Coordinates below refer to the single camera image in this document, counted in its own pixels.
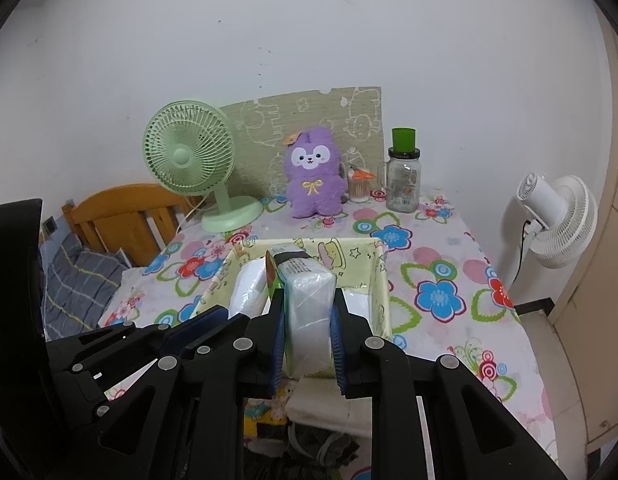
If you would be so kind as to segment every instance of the green fan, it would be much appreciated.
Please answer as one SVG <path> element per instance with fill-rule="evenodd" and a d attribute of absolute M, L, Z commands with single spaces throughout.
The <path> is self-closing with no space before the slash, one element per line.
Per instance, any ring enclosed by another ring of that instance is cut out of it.
<path fill-rule="evenodd" d="M 166 105 L 144 131 L 142 152 L 149 171 L 170 191 L 189 196 L 214 192 L 216 205 L 202 215 L 205 231 L 232 231 L 262 213 L 253 197 L 229 198 L 225 182 L 235 164 L 235 140 L 220 110 L 199 101 Z"/>

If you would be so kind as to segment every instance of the electric fan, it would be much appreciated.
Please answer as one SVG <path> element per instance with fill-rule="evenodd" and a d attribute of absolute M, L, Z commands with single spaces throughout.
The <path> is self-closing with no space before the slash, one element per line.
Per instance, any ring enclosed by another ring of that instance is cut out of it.
<path fill-rule="evenodd" d="M 528 251 L 548 269 L 564 267 L 585 251 L 598 224 L 598 205 L 582 179 L 569 175 L 548 184 L 529 173 L 516 198 L 535 218 L 525 222 L 518 272 Z M 517 276 L 509 276 L 505 286 Z"/>
<path fill-rule="evenodd" d="M 229 198 L 225 182 L 235 163 L 235 140 L 220 110 L 199 101 L 166 105 L 149 121 L 142 152 L 151 174 L 170 191 L 188 196 L 214 193 L 215 206 L 202 214 L 205 231 L 231 231 L 262 213 L 262 204 L 253 197 Z"/>

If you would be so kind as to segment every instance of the black jar lid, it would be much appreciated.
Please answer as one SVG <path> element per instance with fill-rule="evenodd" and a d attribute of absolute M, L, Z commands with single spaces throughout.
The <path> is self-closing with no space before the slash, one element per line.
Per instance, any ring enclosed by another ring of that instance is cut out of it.
<path fill-rule="evenodd" d="M 396 152 L 391 147 L 389 148 L 389 156 L 398 160 L 418 160 L 420 158 L 420 150 L 416 148 L 412 152 Z"/>

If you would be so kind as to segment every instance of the folded beige cloth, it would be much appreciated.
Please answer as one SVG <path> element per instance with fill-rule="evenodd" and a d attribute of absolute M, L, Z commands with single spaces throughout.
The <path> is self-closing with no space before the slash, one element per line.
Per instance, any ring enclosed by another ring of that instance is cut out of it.
<path fill-rule="evenodd" d="M 345 399 L 334 379 L 301 378 L 285 411 L 299 424 L 371 438 L 371 399 Z"/>

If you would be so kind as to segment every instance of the floral tablecloth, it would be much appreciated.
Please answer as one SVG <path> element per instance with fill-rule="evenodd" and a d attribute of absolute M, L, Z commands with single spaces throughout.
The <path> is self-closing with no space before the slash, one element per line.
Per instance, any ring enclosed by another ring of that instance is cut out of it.
<path fill-rule="evenodd" d="M 455 354 L 556 460 L 551 411 L 529 340 L 489 259 L 443 192 L 423 190 L 415 214 L 388 211 L 381 191 L 367 203 L 346 203 L 333 218 L 294 219 L 285 197 L 262 202 L 260 218 L 237 231 L 211 235 L 193 224 L 176 235 L 106 324 L 188 319 L 233 244 L 249 237 L 379 238 L 388 248 L 393 342 L 430 360 Z M 117 393 L 123 391 L 124 385 Z M 369 478 L 368 465 L 363 454 L 341 476 Z"/>

